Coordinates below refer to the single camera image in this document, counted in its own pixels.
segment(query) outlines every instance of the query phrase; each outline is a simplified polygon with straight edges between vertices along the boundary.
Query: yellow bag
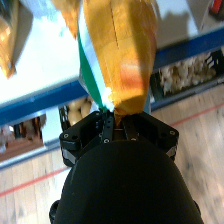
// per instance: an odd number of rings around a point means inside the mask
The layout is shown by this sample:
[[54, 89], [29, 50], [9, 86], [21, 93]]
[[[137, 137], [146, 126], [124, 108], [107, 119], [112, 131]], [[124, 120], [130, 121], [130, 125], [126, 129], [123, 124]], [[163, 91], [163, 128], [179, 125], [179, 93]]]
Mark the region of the yellow bag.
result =
[[83, 0], [80, 4], [82, 77], [94, 101], [103, 109], [114, 110], [117, 124], [123, 116], [144, 108], [156, 30], [150, 0]]
[[18, 21], [18, 0], [0, 1], [0, 66], [9, 78], [15, 72], [12, 62]]
[[52, 2], [56, 9], [61, 11], [72, 36], [76, 38], [80, 0], [52, 0]]

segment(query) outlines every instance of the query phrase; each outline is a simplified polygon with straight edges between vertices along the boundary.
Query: shelf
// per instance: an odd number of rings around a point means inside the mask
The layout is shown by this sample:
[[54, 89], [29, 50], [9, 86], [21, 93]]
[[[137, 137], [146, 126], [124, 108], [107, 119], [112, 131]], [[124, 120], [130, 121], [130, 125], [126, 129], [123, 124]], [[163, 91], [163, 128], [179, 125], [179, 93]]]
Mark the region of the shelf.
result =
[[[158, 5], [160, 49], [156, 53], [154, 71], [224, 45], [224, 28], [194, 38], [198, 30], [185, 0], [172, 3], [158, 0]], [[15, 49], [17, 75], [7, 81], [0, 76], [0, 126], [18, 123], [87, 95], [77, 81], [78, 46], [69, 31], [59, 35], [58, 28], [32, 18], [24, 8], [20, 12], [19, 23]], [[173, 30], [178, 30], [178, 35], [174, 35]]]

